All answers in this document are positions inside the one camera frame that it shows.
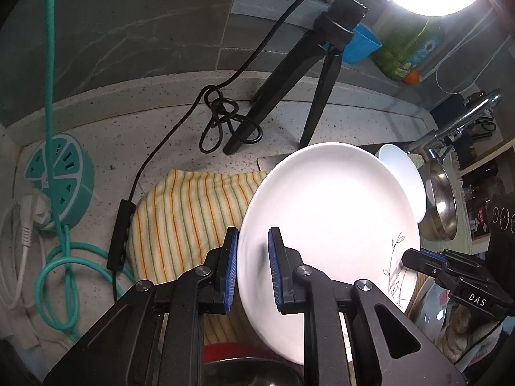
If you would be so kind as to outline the peony flower deep plate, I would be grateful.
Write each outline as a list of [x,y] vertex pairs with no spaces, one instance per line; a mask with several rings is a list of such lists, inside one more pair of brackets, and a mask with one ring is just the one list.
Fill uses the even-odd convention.
[[449,302],[450,291],[441,288],[434,278],[429,277],[423,283],[409,312],[413,324],[435,345],[447,325]]

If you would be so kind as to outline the large steel bowl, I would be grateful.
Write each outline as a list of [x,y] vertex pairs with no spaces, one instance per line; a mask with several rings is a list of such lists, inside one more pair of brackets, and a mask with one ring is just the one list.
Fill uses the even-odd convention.
[[457,233],[457,207],[450,179],[436,160],[426,162],[419,174],[426,193],[426,213],[418,224],[423,239],[451,241]]

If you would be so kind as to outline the light green ceramic bowl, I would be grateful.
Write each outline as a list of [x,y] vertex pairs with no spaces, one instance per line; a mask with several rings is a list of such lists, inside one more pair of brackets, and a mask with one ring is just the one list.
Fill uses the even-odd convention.
[[411,206],[414,219],[420,223],[426,213],[426,192],[415,163],[405,151],[392,144],[382,145],[375,156],[401,185]]

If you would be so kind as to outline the white plate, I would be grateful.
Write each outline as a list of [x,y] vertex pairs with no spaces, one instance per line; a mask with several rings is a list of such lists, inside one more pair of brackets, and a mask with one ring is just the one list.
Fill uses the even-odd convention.
[[371,280],[406,309],[417,275],[401,256],[420,246],[418,224],[401,185],[371,153],[322,143],[289,155],[258,187],[240,230],[238,293],[252,328],[272,351],[303,363],[303,318],[281,314],[274,300],[272,227],[305,264],[344,283]]

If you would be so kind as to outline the striped yellow towel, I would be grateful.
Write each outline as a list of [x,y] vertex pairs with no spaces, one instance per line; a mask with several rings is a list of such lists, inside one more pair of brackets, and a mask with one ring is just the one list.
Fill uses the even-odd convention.
[[266,172],[169,171],[139,201],[127,251],[137,279],[162,284],[204,263],[230,226],[240,228]]

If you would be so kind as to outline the chrome faucet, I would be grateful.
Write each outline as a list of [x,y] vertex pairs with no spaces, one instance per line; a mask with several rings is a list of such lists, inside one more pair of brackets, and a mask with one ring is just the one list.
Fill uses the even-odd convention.
[[465,98],[462,102],[464,111],[459,113],[455,119],[448,121],[434,131],[429,131],[418,140],[409,143],[404,151],[407,153],[417,153],[422,155],[426,161],[437,159],[442,161],[437,154],[430,153],[447,145],[447,141],[451,144],[454,140],[462,137],[464,130],[479,119],[484,113],[493,109],[501,98],[503,92],[495,89],[489,93],[484,91],[473,93],[469,98]]

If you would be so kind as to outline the orange fruit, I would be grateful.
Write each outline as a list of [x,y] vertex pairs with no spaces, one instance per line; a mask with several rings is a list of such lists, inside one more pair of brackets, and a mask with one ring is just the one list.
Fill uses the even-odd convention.
[[408,86],[415,86],[421,82],[420,73],[416,69],[413,69],[404,77],[402,82]]

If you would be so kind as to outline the green dish soap bottle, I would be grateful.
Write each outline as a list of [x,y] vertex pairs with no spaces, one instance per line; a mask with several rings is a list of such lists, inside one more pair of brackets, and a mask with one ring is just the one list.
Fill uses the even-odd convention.
[[370,56],[394,81],[405,79],[444,39],[441,17],[424,17],[391,4],[373,26],[381,47]]

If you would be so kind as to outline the blue plastic cup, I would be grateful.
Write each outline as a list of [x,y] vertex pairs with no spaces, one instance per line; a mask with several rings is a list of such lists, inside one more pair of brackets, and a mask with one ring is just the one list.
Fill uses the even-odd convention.
[[382,42],[362,23],[353,29],[353,37],[346,45],[342,62],[354,65],[382,47]]

